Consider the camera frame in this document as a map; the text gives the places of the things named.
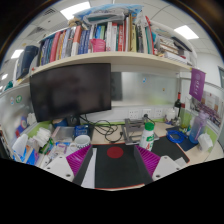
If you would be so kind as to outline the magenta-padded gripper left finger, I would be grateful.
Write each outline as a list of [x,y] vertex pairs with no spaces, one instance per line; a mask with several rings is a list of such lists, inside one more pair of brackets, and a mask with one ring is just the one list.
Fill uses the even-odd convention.
[[59,155],[44,170],[79,186],[93,186],[94,150],[89,145],[67,157]]

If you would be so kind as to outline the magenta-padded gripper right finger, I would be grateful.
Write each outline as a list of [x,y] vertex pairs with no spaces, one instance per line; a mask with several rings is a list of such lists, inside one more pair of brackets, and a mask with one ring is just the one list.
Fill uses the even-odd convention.
[[145,185],[181,170],[169,156],[158,156],[138,145],[134,146],[134,156]]

